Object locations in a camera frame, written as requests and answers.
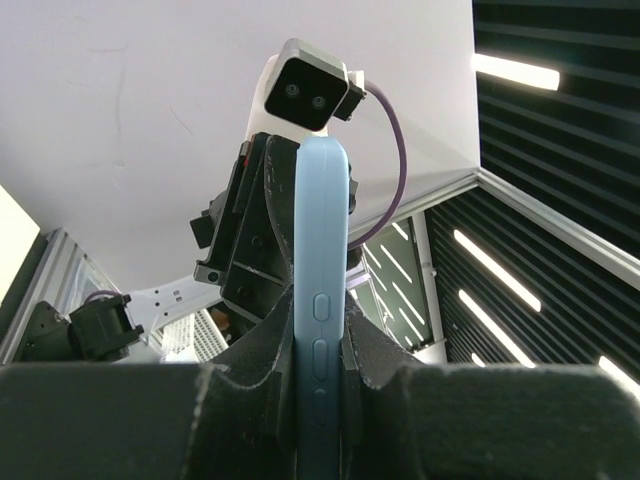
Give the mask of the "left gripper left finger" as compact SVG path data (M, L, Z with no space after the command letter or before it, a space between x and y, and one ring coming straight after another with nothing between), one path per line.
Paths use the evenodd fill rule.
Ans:
M208 363L1 371L5 479L291 479L292 295Z

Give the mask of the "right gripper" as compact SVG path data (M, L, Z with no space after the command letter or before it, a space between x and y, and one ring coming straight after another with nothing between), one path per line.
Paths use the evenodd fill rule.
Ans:
M198 245L208 250L194 278L219 286L231 323L241 330L261 323L294 282L296 159L303 142L265 133L244 142L227 189L191 222Z

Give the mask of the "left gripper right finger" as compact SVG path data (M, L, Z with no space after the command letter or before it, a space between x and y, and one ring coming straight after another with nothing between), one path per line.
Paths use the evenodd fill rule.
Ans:
M426 364L353 300L350 479L635 479L639 403L596 367Z

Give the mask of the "phone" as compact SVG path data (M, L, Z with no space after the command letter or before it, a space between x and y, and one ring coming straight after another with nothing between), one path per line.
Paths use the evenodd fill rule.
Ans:
M297 151L293 331L296 476L340 476L341 340L344 335L348 157L331 137Z

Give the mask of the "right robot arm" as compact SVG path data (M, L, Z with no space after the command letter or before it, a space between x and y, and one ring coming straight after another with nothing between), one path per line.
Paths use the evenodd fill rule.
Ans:
M227 189L191 223L207 252L194 274L92 294L71 315L71 338L84 357L107 360L217 301L258 324L291 291L298 359L325 375L345 329L351 204L350 165L336 139L258 133L241 145Z

